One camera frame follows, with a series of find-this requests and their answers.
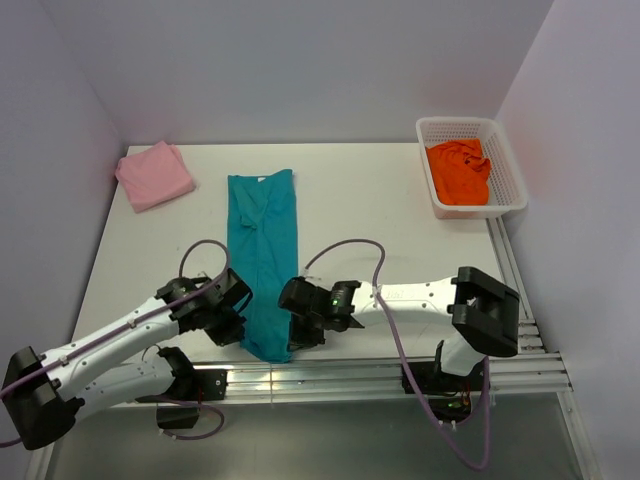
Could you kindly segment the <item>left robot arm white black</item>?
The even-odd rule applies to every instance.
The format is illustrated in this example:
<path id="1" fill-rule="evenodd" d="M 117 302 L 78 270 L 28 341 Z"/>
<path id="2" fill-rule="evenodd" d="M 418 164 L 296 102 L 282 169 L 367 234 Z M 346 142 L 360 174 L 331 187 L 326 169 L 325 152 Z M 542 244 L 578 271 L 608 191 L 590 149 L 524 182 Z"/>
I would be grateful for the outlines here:
<path id="1" fill-rule="evenodd" d="M 81 420 L 130 401 L 195 400 L 202 391 L 188 357 L 166 341 L 204 332 L 224 347 L 244 337 L 242 311 L 250 287 L 232 270 L 220 277 L 170 280 L 132 312 L 58 348 L 25 347 L 7 366 L 1 400 L 33 451 L 66 435 Z"/>

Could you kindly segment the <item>teal t-shirt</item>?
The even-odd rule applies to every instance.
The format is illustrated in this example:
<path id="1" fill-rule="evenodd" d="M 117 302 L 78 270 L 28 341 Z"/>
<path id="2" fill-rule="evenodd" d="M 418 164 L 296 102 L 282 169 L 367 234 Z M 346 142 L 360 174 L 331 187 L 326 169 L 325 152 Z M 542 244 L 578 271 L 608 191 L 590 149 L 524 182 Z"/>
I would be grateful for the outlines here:
<path id="1" fill-rule="evenodd" d="M 231 268 L 253 293 L 243 312 L 241 346 L 261 361 L 286 363 L 291 358 L 291 315 L 278 306 L 278 299 L 299 273 L 294 173 L 230 175 L 227 192 Z"/>

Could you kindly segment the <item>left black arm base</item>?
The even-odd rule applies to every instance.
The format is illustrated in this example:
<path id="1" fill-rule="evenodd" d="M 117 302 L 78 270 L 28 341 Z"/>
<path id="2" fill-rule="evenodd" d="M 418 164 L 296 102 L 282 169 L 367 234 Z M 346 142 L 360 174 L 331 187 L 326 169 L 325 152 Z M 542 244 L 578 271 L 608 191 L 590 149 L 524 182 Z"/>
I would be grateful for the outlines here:
<path id="1" fill-rule="evenodd" d="M 192 399 L 198 402 L 223 400 L 228 386 L 227 377 L 227 369 L 196 369 Z"/>

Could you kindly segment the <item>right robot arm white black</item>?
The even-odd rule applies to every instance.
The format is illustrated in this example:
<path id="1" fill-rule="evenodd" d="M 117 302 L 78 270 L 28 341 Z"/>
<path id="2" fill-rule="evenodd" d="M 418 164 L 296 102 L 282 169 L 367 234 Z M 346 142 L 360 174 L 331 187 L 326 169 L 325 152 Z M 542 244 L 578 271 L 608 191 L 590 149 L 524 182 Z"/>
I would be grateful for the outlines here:
<path id="1" fill-rule="evenodd" d="M 290 279 L 278 306 L 292 316 L 289 347 L 313 348 L 324 333 L 364 329 L 387 319 L 395 324 L 445 326 L 453 332 L 436 347 L 435 383 L 457 388 L 486 357 L 511 358 L 519 351 L 519 294 L 475 267 L 461 267 L 437 281 L 375 286 L 346 280 L 332 288 L 299 276 Z"/>

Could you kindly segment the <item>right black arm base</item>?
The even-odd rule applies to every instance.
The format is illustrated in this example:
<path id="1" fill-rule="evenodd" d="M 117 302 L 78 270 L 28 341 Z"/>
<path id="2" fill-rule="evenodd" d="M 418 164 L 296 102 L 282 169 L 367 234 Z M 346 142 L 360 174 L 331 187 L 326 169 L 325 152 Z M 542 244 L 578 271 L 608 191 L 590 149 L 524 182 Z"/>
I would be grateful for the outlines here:
<path id="1" fill-rule="evenodd" d="M 454 396 L 468 392 L 481 392 L 484 385 L 483 364 L 478 363 L 467 376 L 442 373 L 435 361 L 408 363 L 420 391 L 428 396 Z"/>

